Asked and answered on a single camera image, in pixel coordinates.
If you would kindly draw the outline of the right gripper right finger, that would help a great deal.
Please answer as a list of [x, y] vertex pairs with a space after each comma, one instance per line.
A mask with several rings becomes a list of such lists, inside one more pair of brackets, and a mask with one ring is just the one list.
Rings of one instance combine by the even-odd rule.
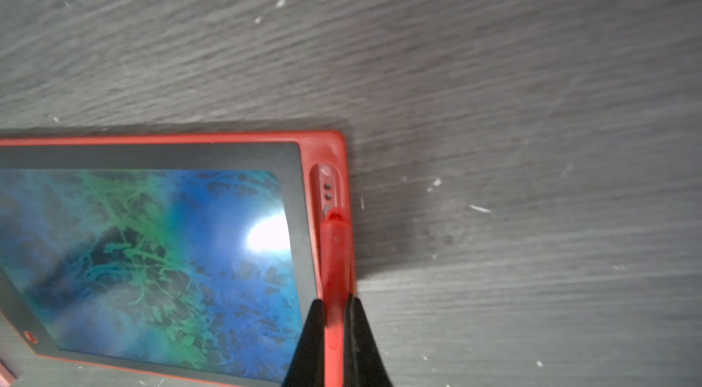
[[392, 387], [361, 300], [347, 298], [344, 319], [344, 386]]

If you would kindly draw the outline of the red stylus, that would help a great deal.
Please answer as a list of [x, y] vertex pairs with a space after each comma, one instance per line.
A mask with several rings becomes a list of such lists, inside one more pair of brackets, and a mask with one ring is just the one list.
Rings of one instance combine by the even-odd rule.
[[320, 271], [325, 304], [325, 386], [344, 385], [344, 328], [347, 298], [353, 292], [352, 226], [340, 208], [320, 224]]

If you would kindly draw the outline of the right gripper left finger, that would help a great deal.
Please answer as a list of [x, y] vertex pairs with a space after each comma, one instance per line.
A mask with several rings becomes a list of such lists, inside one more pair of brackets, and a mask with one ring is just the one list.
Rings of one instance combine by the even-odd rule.
[[325, 304], [312, 302], [282, 387], [325, 386]]

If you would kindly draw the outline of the pink stylus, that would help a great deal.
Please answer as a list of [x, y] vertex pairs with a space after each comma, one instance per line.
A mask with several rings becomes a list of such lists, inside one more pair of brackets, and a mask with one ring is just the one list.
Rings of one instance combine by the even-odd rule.
[[7, 369], [3, 361], [0, 361], [0, 387], [11, 387], [15, 381], [14, 374]]

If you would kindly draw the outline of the red tablet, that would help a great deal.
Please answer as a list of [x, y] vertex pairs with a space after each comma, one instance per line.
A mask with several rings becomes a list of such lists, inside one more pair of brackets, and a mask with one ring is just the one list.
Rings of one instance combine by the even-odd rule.
[[1, 313], [46, 358], [282, 386], [332, 208], [337, 131], [3, 140]]

